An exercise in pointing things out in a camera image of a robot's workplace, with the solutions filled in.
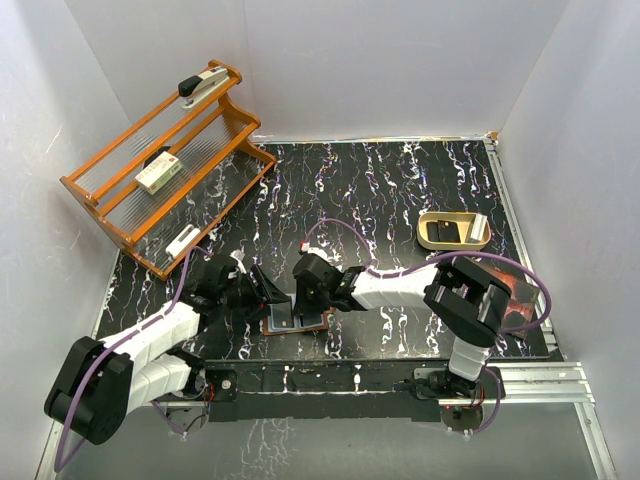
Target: gray floor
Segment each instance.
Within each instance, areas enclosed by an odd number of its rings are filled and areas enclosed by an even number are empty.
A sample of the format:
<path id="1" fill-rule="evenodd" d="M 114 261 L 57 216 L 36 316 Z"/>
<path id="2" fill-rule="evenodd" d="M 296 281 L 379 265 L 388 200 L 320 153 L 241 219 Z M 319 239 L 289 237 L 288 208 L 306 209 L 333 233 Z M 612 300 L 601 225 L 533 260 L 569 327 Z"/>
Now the gray floor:
<path id="1" fill-rule="evenodd" d="M 183 442 L 152 408 L 87 445 L 58 479 L 592 479 L 572 404 L 503 405 L 465 441 L 408 420 L 207 424 Z"/>

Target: wooden rack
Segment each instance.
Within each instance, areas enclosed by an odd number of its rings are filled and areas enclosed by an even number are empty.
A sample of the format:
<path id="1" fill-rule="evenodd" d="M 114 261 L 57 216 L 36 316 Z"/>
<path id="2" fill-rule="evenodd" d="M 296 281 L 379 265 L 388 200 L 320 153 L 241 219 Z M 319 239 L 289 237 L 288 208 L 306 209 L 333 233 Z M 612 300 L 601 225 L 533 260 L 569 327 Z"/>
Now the wooden rack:
<path id="1" fill-rule="evenodd" d="M 242 81 L 233 67 L 229 79 L 191 110 L 174 93 L 114 142 L 60 181 L 123 252 L 166 280 L 183 259 L 165 249 L 191 224 L 198 243 L 275 165 L 249 135 L 258 118 L 234 105 L 228 91 Z M 145 162 L 161 149 L 183 168 L 155 195 L 135 181 Z"/>

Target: white wall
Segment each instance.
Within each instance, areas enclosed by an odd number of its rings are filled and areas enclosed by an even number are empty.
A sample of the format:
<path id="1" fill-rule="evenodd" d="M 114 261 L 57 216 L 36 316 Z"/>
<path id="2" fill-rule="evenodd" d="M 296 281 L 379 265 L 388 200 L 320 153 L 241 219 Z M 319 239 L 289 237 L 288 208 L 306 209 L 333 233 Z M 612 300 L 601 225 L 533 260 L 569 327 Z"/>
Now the white wall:
<path id="1" fill-rule="evenodd" d="M 255 111 L 242 1 L 65 1 L 132 122 L 212 58 L 240 70 L 233 99 Z"/>
<path id="2" fill-rule="evenodd" d="M 66 0 L 132 121 L 210 58 L 257 138 L 500 129 L 566 0 Z"/>
<path id="3" fill-rule="evenodd" d="M 637 478 L 640 4 L 571 2 L 500 135 L 561 347 L 580 360 L 621 478 Z"/>
<path id="4" fill-rule="evenodd" d="M 58 182 L 128 126 L 62 0 L 0 2 L 0 478 L 33 478 L 44 400 L 115 247 Z"/>

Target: table top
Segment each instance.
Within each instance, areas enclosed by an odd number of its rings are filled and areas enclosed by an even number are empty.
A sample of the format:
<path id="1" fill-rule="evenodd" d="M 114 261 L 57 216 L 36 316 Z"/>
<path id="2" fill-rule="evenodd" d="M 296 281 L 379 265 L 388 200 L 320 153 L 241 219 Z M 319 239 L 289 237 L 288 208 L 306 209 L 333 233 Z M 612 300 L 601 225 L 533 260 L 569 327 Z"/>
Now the table top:
<path id="1" fill-rule="evenodd" d="M 499 196 L 485 145 L 472 141 L 355 142 L 268 144 L 278 163 L 229 212 L 201 246 L 230 254 L 242 249 L 247 267 L 261 266 L 275 285 L 295 292 L 291 273 L 299 244 L 321 218 L 341 219 L 361 232 L 378 268 L 408 267 L 433 254 L 416 240 L 419 216 L 426 211 L 484 213 L 493 233 L 484 249 L 512 259 L 518 254 Z M 221 188 L 207 202 L 224 201 Z M 366 254 L 353 234 L 325 224 L 314 234 L 335 265 L 361 265 Z M 202 258 L 192 268 L 201 268 Z M 160 309 L 170 299 L 180 268 L 165 283 L 125 255 L 113 274 L 98 338 L 116 333 Z M 228 312 L 183 348 L 208 361 L 335 361 L 448 358 L 453 334 L 428 310 L 379 308 L 336 312 L 323 332 L 264 336 L 259 324 L 247 324 Z M 539 329 L 526 340 L 507 336 L 496 357 L 546 358 Z"/>

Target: wooden frame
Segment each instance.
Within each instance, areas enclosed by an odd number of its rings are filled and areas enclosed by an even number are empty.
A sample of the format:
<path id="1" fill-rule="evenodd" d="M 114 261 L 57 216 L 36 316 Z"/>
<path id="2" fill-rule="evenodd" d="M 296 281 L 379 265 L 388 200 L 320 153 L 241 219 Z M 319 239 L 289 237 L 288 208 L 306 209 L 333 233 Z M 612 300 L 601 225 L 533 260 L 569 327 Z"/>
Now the wooden frame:
<path id="1" fill-rule="evenodd" d="M 262 168 L 260 172 L 250 180 L 244 189 L 233 199 L 231 199 L 223 208 L 223 210 L 215 217 L 215 219 L 204 228 L 196 237 L 191 245 L 200 242 L 205 235 L 231 210 L 231 208 L 253 187 L 276 163 L 273 155 L 256 147 L 250 140 L 249 135 L 260 126 L 260 120 L 253 114 L 236 106 L 228 96 L 228 91 L 242 81 L 242 76 L 235 68 L 212 60 L 209 62 L 208 68 L 217 66 L 225 67 L 229 72 L 229 79 L 218 90 L 204 99 L 200 104 L 192 110 L 185 112 L 184 116 L 176 121 L 166 132 L 157 136 L 153 141 L 145 145 L 143 150 L 129 160 L 126 165 L 118 168 L 115 175 L 108 179 L 100 179 L 100 186 L 89 189 L 83 188 L 83 176 L 90 174 L 92 169 L 100 165 L 100 162 L 109 162 L 108 156 L 118 147 L 123 145 L 125 141 L 139 132 L 143 127 L 149 124 L 154 118 L 162 115 L 162 113 L 170 107 L 175 101 L 180 101 L 178 93 L 175 92 L 169 96 L 160 105 L 154 108 L 149 114 L 136 122 L 131 128 L 116 138 L 111 144 L 106 146 L 97 155 L 91 158 L 87 163 L 78 168 L 71 175 L 60 178 L 62 184 L 69 190 L 76 200 L 84 207 L 89 215 L 100 225 L 111 240 L 124 253 L 131 256 L 140 264 L 158 275 L 161 279 L 166 280 L 169 273 L 182 261 L 186 254 L 185 249 L 167 268 L 160 268 L 155 265 L 149 258 L 136 251 L 135 247 L 154 228 L 179 202 L 189 194 L 203 179 L 212 172 L 225 158 L 229 157 L 234 151 L 240 150 L 252 157 L 255 157 Z M 208 109 L 213 108 L 217 102 L 218 106 L 204 118 L 199 118 Z M 190 178 L 179 185 L 175 193 L 162 202 L 155 211 L 144 217 L 144 221 L 132 231 L 124 231 L 110 222 L 107 217 L 119 205 L 125 202 L 139 188 L 135 181 L 127 181 L 130 179 L 136 169 L 141 168 L 142 164 L 151 157 L 159 148 L 166 145 L 172 138 L 177 136 L 183 130 L 186 133 L 176 143 L 171 145 L 169 153 L 180 158 L 180 150 L 185 148 L 189 142 L 201 134 L 214 121 L 221 118 L 224 122 L 238 122 L 242 124 L 242 128 L 238 132 L 232 132 L 235 135 L 228 141 L 213 157 L 206 160 Z M 105 198 L 115 189 L 119 189 L 111 198 Z"/>

